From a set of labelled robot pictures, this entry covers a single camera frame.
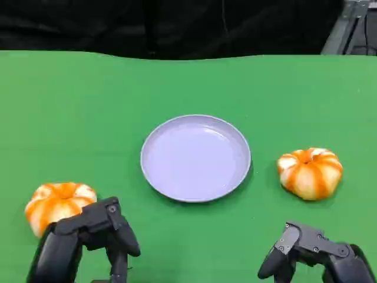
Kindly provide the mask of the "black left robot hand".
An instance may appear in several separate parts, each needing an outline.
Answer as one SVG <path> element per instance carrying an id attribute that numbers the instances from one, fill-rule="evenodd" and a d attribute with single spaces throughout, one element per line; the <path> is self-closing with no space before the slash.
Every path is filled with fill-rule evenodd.
<path id="1" fill-rule="evenodd" d="M 128 257 L 140 246 L 121 213 L 118 198 L 83 207 L 78 215 L 50 223 L 39 241 L 27 282 L 75 282 L 82 249 L 105 249 L 111 265 L 108 282 L 126 282 Z"/>

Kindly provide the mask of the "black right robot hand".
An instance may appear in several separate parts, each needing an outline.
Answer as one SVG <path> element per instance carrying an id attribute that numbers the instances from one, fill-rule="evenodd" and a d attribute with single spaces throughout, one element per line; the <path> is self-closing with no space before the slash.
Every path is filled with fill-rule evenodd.
<path id="1" fill-rule="evenodd" d="M 363 250 L 345 242 L 333 242 L 324 231 L 287 221 L 280 238 L 266 255 L 257 276 L 274 282 L 291 282 L 300 262 L 309 267 L 324 266 L 323 282 L 376 283 L 376 276 Z"/>

